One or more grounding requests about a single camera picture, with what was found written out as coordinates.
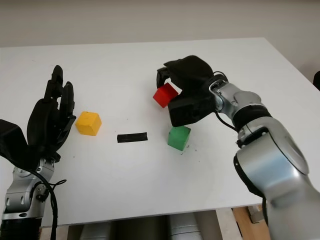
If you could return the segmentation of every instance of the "cube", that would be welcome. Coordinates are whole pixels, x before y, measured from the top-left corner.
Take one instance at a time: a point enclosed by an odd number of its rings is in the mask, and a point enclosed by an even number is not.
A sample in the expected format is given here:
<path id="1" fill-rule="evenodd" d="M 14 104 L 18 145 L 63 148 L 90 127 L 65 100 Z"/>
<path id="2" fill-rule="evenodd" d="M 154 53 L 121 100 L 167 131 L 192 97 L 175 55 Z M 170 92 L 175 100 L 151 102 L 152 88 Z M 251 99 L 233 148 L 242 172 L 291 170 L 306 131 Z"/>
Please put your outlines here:
<path id="1" fill-rule="evenodd" d="M 169 132 L 168 145 L 183 151 L 188 142 L 191 129 L 186 126 L 173 127 Z"/>
<path id="2" fill-rule="evenodd" d="M 161 107 L 165 108 L 177 95 L 178 92 L 167 82 L 157 89 L 153 98 Z"/>
<path id="3" fill-rule="evenodd" d="M 83 135 L 96 136 L 101 126 L 101 119 L 98 113 L 83 111 L 75 126 Z"/>

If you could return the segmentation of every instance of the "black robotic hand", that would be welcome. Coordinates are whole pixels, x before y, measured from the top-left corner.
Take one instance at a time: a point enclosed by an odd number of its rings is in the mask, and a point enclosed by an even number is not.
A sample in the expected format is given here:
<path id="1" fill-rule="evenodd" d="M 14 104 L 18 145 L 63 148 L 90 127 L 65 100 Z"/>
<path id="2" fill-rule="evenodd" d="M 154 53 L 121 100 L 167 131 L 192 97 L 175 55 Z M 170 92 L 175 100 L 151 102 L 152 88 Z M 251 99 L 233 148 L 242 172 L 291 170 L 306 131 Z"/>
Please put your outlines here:
<path id="1" fill-rule="evenodd" d="M 171 78 L 171 82 L 182 89 L 168 104 L 174 127 L 196 123 L 215 111 L 215 98 L 209 92 L 209 86 L 218 79 L 228 82 L 222 72 L 213 72 L 205 61 L 194 55 L 164 65 L 157 70 L 157 88 Z"/>
<path id="2" fill-rule="evenodd" d="M 61 98 L 58 109 L 58 98 Z M 63 70 L 55 66 L 48 81 L 44 98 L 31 113 L 27 140 L 19 126 L 0 119 L 0 156 L 21 169 L 35 170 L 41 158 L 60 160 L 57 150 L 66 141 L 76 117 L 74 89 L 70 82 L 63 87 Z"/>

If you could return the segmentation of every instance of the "yellow cube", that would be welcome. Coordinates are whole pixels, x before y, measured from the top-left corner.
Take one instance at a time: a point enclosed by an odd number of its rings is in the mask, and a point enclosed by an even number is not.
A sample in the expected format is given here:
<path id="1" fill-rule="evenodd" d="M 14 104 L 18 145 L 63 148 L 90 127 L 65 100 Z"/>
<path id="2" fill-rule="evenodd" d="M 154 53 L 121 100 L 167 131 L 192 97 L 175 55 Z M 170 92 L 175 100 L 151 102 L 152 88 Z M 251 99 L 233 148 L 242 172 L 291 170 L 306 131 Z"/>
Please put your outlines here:
<path id="1" fill-rule="evenodd" d="M 101 126 L 101 119 L 98 113 L 83 111 L 75 126 L 83 135 L 96 136 Z"/>

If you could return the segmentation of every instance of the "green cube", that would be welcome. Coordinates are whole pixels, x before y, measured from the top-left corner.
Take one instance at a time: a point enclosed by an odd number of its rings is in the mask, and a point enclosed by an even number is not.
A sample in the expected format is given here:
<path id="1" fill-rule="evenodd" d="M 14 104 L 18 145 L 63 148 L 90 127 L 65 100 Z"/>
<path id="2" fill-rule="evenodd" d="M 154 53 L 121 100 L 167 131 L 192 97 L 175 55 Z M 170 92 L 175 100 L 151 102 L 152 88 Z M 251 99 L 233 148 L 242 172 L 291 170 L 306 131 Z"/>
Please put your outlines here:
<path id="1" fill-rule="evenodd" d="M 173 127 L 169 132 L 168 145 L 183 151 L 188 142 L 191 129 L 186 126 Z"/>

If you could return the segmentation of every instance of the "red cube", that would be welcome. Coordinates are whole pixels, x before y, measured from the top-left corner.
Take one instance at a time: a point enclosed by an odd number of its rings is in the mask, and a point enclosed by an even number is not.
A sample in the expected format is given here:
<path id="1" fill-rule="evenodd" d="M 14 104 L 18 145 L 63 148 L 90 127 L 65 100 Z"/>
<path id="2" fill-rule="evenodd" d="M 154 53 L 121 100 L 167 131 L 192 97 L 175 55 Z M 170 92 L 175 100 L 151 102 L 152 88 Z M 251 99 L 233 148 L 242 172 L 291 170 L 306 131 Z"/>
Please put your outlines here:
<path id="1" fill-rule="evenodd" d="M 157 89 L 153 98 L 161 107 L 165 108 L 176 96 L 178 96 L 178 92 L 167 82 Z"/>

